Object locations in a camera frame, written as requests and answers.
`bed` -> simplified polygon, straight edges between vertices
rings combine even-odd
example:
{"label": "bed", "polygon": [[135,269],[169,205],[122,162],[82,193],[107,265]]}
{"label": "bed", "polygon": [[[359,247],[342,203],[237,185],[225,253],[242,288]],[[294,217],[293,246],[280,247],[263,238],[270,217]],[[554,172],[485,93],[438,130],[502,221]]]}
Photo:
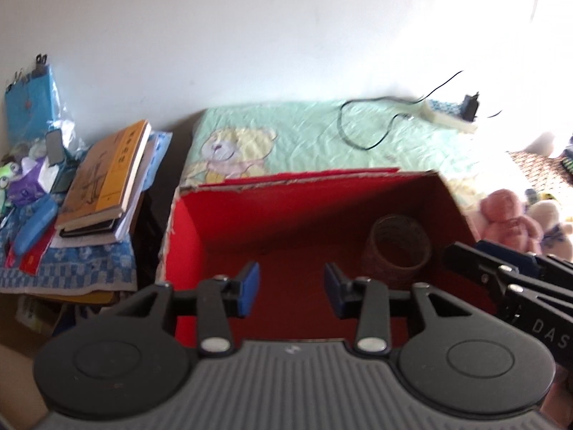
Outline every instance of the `bed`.
{"label": "bed", "polygon": [[[205,111],[194,131],[182,187],[266,174],[349,168],[439,171],[461,210],[488,193],[509,188],[524,196],[530,186],[508,153],[493,150],[480,133],[462,133],[423,119],[419,105],[392,101],[352,104],[340,136],[340,102],[225,106]],[[398,113],[410,116],[392,118]]]}

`cardboard box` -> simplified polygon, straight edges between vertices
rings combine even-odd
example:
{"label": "cardboard box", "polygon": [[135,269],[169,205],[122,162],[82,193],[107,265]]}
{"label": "cardboard box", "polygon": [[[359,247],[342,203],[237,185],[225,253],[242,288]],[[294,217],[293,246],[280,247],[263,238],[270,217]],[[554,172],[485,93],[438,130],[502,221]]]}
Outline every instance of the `cardboard box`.
{"label": "cardboard box", "polygon": [[[418,280],[494,311],[484,289],[441,267],[443,248],[475,239],[434,172],[329,171],[179,189],[158,276],[186,290],[216,274],[234,276],[255,260],[259,295],[250,317],[231,320],[236,340],[351,339],[356,322],[334,317],[323,267],[335,262],[350,277],[360,276],[370,228],[390,213],[415,218],[432,242],[432,259]],[[406,339],[403,326],[393,323],[397,343]],[[192,345],[194,337],[194,319],[180,319],[177,339]]]}

